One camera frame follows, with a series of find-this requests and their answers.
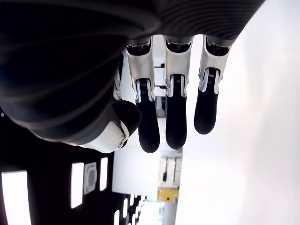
robotic hand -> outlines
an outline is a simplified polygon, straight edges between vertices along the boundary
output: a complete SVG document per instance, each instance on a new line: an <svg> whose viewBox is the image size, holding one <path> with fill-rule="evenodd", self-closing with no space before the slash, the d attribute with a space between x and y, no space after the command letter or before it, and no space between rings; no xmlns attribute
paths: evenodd
<svg viewBox="0 0 300 225"><path fill-rule="evenodd" d="M178 149L187 137L186 88L194 35L204 35L194 126L207 134L216 122L218 84L231 46L262 3L2 2L0 106L13 122L47 141L109 153L122 148L138 128L142 149L155 152L160 140L152 36L163 34L166 140ZM136 105L121 100L117 67L124 50Z"/></svg>

yellow object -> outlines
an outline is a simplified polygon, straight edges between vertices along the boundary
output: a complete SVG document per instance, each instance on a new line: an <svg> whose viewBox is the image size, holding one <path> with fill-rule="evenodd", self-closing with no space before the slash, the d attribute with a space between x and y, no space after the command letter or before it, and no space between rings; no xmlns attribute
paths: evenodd
<svg viewBox="0 0 300 225"><path fill-rule="evenodd" d="M176 203L178 201L179 189L159 187L157 200L160 202Z"/></svg>

rectangular light panel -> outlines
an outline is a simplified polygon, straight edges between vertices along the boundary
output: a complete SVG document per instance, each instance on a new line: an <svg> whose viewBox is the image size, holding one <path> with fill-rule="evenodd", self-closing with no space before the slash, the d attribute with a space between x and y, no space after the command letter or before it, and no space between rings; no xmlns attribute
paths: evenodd
<svg viewBox="0 0 300 225"><path fill-rule="evenodd" d="M120 210L117 210L114 213L114 221L113 221L113 225L119 225L119 218L120 218Z"/></svg>
<svg viewBox="0 0 300 225"><path fill-rule="evenodd" d="M123 218L127 216L127 208L128 208L128 199L125 198L123 203Z"/></svg>
<svg viewBox="0 0 300 225"><path fill-rule="evenodd" d="M83 202L83 169L84 163L72 164L71 175L71 208L81 205Z"/></svg>
<svg viewBox="0 0 300 225"><path fill-rule="evenodd" d="M134 194L130 195L130 206L133 206L133 202L134 202Z"/></svg>
<svg viewBox="0 0 300 225"><path fill-rule="evenodd" d="M8 225L31 225L27 172L3 172L1 176Z"/></svg>
<svg viewBox="0 0 300 225"><path fill-rule="evenodd" d="M107 185L107 157L101 159L101 167L100 167L100 191L103 191Z"/></svg>
<svg viewBox="0 0 300 225"><path fill-rule="evenodd" d="M135 225L135 214L132 215L132 225Z"/></svg>

metal screw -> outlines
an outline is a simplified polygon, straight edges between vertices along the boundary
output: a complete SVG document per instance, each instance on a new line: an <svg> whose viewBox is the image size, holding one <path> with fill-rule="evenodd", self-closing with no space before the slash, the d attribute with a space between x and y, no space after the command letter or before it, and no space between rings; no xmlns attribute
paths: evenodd
<svg viewBox="0 0 300 225"><path fill-rule="evenodd" d="M122 140L120 141L119 146L118 146L119 148L121 148L121 147L123 146L124 141L125 141L125 139L122 139Z"/></svg>

black fingertip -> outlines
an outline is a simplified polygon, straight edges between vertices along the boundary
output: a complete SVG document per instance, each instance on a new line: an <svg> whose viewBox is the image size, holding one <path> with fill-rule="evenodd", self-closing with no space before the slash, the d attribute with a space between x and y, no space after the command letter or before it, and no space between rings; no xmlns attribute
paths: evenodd
<svg viewBox="0 0 300 225"><path fill-rule="evenodd" d="M194 117L194 127L198 133L206 135L213 130L216 123L217 100L218 94L214 93L213 85L208 86L205 92L198 89Z"/></svg>
<svg viewBox="0 0 300 225"><path fill-rule="evenodd" d="M153 153L158 149L160 143L155 101L151 102L148 98L144 98L137 105L142 114L139 126L140 145L145 152Z"/></svg>
<svg viewBox="0 0 300 225"><path fill-rule="evenodd" d="M180 92L174 92L172 97L167 97L167 104L165 138L168 145L177 150L187 139L187 98L182 97Z"/></svg>

